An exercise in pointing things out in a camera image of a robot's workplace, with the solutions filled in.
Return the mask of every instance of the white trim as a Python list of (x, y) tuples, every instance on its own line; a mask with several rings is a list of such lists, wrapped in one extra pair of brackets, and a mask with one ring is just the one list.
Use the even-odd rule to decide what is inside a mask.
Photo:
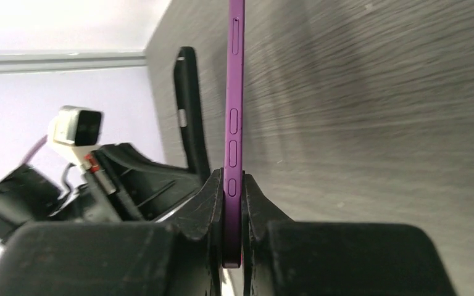
[(143, 52), (0, 54), (0, 73), (146, 66)]

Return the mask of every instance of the white wall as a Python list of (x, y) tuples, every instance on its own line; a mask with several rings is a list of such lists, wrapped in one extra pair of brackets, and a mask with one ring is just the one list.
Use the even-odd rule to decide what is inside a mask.
[(0, 0), (0, 53), (142, 51), (171, 0)]
[[(46, 134), (62, 105), (104, 112), (100, 144), (132, 142), (150, 159), (164, 162), (146, 67), (6, 74), (0, 75), (0, 179)], [(48, 147), (31, 164), (57, 184), (66, 166)], [(77, 170), (70, 181), (81, 183)]]

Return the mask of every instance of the purple object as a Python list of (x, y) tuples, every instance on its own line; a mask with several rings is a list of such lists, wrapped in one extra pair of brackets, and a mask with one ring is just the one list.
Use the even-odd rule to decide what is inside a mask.
[(244, 0), (230, 0), (226, 74), (224, 155), (225, 268), (241, 265), (241, 189), (243, 183)]

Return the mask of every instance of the wood grain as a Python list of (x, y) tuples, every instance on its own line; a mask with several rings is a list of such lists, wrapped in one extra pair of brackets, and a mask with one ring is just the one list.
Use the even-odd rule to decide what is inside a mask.
[[(147, 52), (170, 164), (172, 67), (197, 50), (223, 163), (227, 1), (173, 1)], [(300, 220), (422, 227), (474, 295), (474, 0), (247, 2), (245, 170)]]

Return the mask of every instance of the camera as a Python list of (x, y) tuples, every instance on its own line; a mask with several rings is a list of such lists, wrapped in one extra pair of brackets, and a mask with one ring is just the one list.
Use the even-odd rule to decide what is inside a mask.
[(102, 112), (75, 106), (59, 110), (53, 140), (72, 146), (97, 144), (101, 133)]

